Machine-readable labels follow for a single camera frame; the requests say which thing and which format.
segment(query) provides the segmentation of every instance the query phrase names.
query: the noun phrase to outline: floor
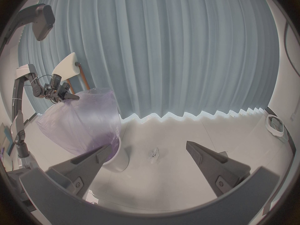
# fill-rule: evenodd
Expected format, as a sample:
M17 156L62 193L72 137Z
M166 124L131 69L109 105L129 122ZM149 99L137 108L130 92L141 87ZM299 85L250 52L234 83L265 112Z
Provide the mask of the floor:
M129 165L121 173L100 169L89 188L87 201L114 210L133 213L163 213L191 208L216 198L201 171L186 151L186 141L194 141L213 151L226 151L232 159L246 163L251 172L265 166L285 174L292 158L289 144L283 144L265 128L264 110L239 114L202 112L163 118L151 114L144 119L122 120L120 137L129 155ZM48 167L73 157L45 137L31 121L25 128L26 143L40 167ZM149 150L159 149L151 164Z

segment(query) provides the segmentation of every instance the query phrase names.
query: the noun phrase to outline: white trash can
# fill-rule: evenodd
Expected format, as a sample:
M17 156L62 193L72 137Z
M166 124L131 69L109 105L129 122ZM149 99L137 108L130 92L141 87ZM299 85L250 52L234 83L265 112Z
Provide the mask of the white trash can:
M121 146L121 138L119 137L119 148L117 153L107 162L103 163L104 168L115 173L125 170L129 164L129 157Z

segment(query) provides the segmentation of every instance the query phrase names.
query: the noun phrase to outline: translucent trash bag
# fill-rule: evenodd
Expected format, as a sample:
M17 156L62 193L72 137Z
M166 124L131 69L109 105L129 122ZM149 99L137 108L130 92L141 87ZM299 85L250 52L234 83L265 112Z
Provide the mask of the translucent trash bag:
M64 100L38 118L37 124L48 138L78 156L112 145L109 161L118 151L121 121L110 88L93 88L76 94L79 100Z

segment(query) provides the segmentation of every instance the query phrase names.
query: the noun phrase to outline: blue-gray curtain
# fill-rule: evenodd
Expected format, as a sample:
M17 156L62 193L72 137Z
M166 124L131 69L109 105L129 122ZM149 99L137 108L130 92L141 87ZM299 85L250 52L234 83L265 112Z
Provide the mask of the blue-gray curtain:
M90 87L111 87L122 118L266 108L279 41L265 0L40 0L54 28L42 42L26 25L20 66L51 74L75 52ZM50 77L41 78L41 83ZM70 79L75 92L84 89ZM43 113L50 105L33 97Z

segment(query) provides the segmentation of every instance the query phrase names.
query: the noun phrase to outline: zip tie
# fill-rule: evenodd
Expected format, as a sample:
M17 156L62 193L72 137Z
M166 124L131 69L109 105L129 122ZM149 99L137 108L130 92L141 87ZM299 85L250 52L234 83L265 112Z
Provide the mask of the zip tie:
M37 77L35 77L35 79L33 79L31 82L30 82L30 84L34 81L34 80L36 80L37 79Z

